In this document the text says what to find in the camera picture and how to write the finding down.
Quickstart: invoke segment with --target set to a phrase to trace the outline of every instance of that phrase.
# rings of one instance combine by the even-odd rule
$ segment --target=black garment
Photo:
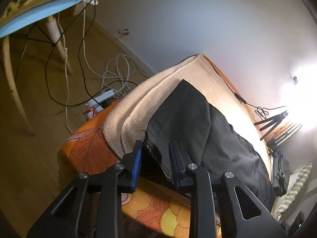
[[[289,162],[283,157],[282,152],[276,151],[273,154],[273,189],[277,196],[283,196],[287,193],[289,183]]]
[[[226,118],[182,80],[149,121],[145,144],[172,178],[168,143],[176,140],[192,162],[208,171],[233,172],[271,211],[275,194],[262,158]]]

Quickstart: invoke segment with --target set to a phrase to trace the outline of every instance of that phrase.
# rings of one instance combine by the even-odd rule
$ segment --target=beige blanket
[[[131,152],[135,140],[144,139],[150,118],[182,79],[198,89],[233,129],[253,145],[270,176],[266,145],[260,141],[248,111],[202,55],[190,57],[140,84],[109,114],[104,134],[118,157]]]

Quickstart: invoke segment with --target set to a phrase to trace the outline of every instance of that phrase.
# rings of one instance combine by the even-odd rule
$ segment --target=striped fabric
[[[312,167],[313,167],[313,163],[310,162],[306,166],[304,166],[303,168],[297,170],[295,173],[292,174],[292,175],[295,175],[296,181],[291,188],[290,188],[291,186],[291,182],[290,182],[287,194],[284,195],[284,199],[282,203],[280,204],[279,208],[275,211],[275,214],[273,215],[277,221],[281,219],[283,213],[289,208],[292,202],[296,199],[297,195],[303,189],[304,184],[308,180]]]

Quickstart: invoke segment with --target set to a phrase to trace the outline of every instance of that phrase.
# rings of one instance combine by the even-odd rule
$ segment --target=bed
[[[60,168],[67,175],[68,162],[77,172],[96,174],[119,162],[132,151],[135,140],[144,139],[151,116],[178,83],[185,79],[216,107],[234,130],[261,156],[271,176],[270,157],[262,135],[253,125],[253,115],[230,91],[236,89],[203,55],[192,56],[137,86],[120,102],[106,108],[73,133],[60,149]],[[140,178],[137,191],[122,195],[125,215],[162,234],[187,238],[190,200],[163,186]],[[217,226],[219,237],[220,226]]]

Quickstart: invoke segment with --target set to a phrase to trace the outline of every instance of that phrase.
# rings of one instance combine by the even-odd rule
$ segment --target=chair
[[[55,44],[61,34],[53,15],[80,3],[81,1],[82,0],[31,0],[31,2],[29,2],[27,0],[12,0],[0,18],[0,38],[3,38],[2,51],[4,71],[8,80],[11,96],[15,101],[19,114],[23,118],[28,132],[32,135],[34,135],[34,132],[23,109],[12,72],[9,35],[25,26],[46,18],[46,26],[50,35],[50,42],[47,43]],[[32,40],[27,35],[24,37],[21,36],[21,38]],[[69,62],[66,61],[66,54],[60,40],[57,42],[56,46],[62,60],[66,63],[67,73],[72,74],[72,68],[70,67]]]

